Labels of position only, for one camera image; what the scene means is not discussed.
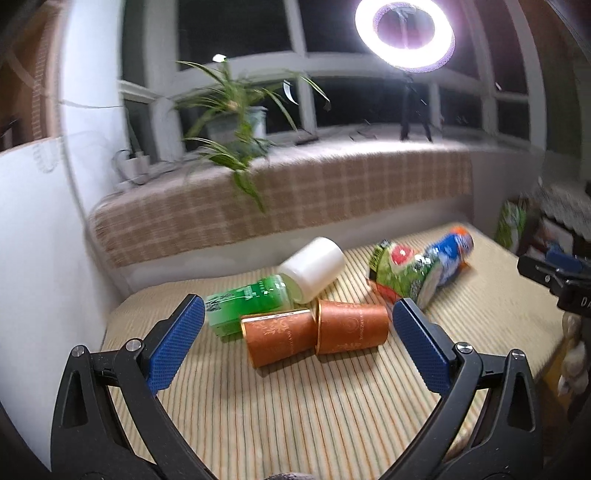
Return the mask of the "green plastic bottle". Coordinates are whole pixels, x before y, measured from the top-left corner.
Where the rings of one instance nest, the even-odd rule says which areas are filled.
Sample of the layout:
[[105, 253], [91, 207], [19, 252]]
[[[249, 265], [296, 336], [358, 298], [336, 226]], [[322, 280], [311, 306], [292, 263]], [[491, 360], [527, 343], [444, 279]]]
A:
[[294, 301], [280, 275], [270, 275], [256, 283], [209, 295], [205, 299], [206, 319], [213, 333], [226, 337], [242, 332], [243, 316], [283, 312]]

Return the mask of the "white plastic cup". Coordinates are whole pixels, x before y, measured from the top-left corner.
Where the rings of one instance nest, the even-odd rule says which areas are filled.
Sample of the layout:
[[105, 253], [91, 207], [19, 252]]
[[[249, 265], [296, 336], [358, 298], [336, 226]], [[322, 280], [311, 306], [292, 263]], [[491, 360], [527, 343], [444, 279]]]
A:
[[345, 254], [329, 238], [317, 237], [280, 264], [283, 278], [294, 303], [305, 304], [329, 287], [345, 268]]

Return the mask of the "black light tripod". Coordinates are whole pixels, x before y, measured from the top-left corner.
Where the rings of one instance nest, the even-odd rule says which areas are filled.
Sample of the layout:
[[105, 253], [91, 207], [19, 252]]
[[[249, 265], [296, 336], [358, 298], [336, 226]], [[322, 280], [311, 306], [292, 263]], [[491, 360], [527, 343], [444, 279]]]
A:
[[410, 73], [405, 72], [400, 139], [402, 141], [408, 140], [411, 120], [416, 115], [424, 128], [425, 137], [429, 142], [433, 142], [429, 114], [429, 105], [417, 90], [414, 78]]

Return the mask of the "white power chargers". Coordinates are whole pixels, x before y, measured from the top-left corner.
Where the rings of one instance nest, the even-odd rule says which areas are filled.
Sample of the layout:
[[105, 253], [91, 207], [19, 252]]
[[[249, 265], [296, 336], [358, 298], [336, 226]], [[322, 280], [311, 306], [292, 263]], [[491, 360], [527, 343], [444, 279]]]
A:
[[113, 169], [122, 181], [144, 185], [150, 178], [150, 157], [141, 150], [119, 150], [112, 158]]

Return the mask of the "grey-green plant pot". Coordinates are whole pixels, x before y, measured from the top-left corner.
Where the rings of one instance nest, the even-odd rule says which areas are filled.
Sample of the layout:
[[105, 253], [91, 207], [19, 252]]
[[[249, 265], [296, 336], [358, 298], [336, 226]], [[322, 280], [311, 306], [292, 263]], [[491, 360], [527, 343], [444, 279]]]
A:
[[257, 140], [266, 139], [266, 113], [263, 106], [249, 107], [243, 118], [236, 113], [224, 113], [207, 123], [207, 138], [225, 146], [238, 145], [238, 131], [242, 124], [249, 126], [250, 134]]

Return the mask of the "checkered beige sill cloth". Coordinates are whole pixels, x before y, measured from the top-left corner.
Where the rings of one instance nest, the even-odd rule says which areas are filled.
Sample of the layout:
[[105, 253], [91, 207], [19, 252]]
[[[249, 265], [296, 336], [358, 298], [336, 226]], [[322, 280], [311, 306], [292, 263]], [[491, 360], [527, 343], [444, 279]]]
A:
[[252, 162], [259, 198], [224, 167], [184, 168], [107, 197], [91, 213], [93, 240], [115, 268], [271, 234], [469, 195], [466, 146], [392, 140], [328, 141]]

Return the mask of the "white lace cloth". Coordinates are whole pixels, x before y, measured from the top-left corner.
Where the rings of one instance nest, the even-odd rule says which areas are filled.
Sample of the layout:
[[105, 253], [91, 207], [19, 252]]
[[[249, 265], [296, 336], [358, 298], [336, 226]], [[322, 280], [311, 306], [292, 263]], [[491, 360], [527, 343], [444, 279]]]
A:
[[537, 189], [535, 198], [545, 216], [590, 241], [590, 197], [581, 184], [544, 185]]

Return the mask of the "left brown paper cup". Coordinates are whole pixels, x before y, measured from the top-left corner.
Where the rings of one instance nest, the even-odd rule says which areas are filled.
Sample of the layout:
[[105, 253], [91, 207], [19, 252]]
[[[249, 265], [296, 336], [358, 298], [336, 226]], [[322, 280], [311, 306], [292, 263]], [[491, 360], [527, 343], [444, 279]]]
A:
[[254, 368], [315, 348], [318, 340], [317, 321], [310, 309], [245, 316], [240, 327]]

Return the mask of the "brown paper cup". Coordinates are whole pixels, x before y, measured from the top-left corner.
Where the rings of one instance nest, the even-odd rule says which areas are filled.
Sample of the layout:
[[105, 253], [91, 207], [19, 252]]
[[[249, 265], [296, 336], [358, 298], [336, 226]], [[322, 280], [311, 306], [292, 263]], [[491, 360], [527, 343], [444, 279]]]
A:
[[391, 320], [383, 305], [318, 300], [315, 315], [318, 355], [378, 347], [389, 336]]
[[254, 368], [315, 348], [318, 340], [317, 321], [310, 309], [245, 316], [240, 327]]

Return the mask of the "right brown paper cup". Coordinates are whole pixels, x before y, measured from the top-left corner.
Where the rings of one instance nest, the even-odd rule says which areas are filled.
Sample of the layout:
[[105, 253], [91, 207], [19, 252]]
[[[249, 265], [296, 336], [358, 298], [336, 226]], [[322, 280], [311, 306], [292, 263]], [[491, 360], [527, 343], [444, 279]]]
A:
[[391, 320], [383, 305], [318, 300], [315, 315], [318, 355], [378, 347], [389, 336]]

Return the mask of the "blue orange-capped bottle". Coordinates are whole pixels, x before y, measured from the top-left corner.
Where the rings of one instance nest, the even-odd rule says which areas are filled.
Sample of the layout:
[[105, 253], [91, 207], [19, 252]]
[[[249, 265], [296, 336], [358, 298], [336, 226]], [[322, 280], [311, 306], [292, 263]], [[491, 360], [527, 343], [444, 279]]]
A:
[[439, 287], [447, 285], [457, 277], [473, 250], [473, 237], [461, 226], [452, 228], [445, 237], [427, 247], [426, 253], [437, 257], [442, 266]]

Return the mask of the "green spider plant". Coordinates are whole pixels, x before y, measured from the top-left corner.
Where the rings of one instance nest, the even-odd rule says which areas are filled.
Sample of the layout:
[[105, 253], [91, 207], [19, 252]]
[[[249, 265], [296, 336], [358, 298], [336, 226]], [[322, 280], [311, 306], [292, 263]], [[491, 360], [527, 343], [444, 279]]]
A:
[[327, 110], [332, 108], [332, 101], [320, 85], [297, 71], [287, 71], [287, 77], [280, 82], [259, 84], [245, 75], [233, 76], [228, 60], [211, 67], [186, 60], [179, 60], [177, 64], [211, 80], [209, 85], [195, 89], [174, 103], [177, 110], [201, 110], [184, 139], [199, 144], [201, 158], [228, 169], [235, 187], [252, 198], [259, 211], [264, 212], [266, 207], [252, 180], [252, 162], [269, 155], [274, 143], [256, 133], [257, 128], [266, 125], [266, 115], [257, 113], [256, 109], [263, 106], [263, 101], [270, 100], [296, 131], [297, 124], [287, 111], [286, 99], [280, 94], [291, 81], [307, 84], [324, 100]]

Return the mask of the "striped beige table cloth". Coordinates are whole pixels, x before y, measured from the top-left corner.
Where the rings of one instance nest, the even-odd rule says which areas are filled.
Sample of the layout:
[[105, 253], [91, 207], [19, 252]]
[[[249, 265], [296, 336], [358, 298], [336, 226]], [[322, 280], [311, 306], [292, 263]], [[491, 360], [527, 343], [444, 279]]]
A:
[[[523, 350], [541, 379], [562, 343], [561, 312], [521, 277], [516, 257], [481, 232], [468, 265], [436, 293], [427, 317], [488, 354]], [[255, 369], [245, 342], [204, 328], [170, 387], [166, 413], [221, 479], [280, 472], [376, 479], [403, 453], [436, 406], [402, 342], [318, 357], [304, 352]]]

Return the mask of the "green carton box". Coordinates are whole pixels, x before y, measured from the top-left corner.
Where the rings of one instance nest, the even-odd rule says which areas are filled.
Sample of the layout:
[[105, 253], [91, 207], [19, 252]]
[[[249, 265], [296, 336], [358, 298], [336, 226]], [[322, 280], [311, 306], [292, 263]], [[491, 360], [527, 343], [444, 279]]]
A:
[[494, 240], [503, 248], [516, 254], [525, 229], [529, 200], [518, 196], [507, 199], [500, 210]]

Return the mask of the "green watermelon snack bag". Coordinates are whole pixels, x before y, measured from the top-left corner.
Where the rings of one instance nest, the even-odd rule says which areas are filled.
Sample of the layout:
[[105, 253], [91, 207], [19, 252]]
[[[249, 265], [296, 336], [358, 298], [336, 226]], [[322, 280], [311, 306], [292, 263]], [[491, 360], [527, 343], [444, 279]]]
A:
[[369, 260], [370, 288], [391, 303], [411, 298], [425, 308], [432, 300], [443, 274], [436, 254], [419, 253], [412, 247], [382, 241], [374, 247]]

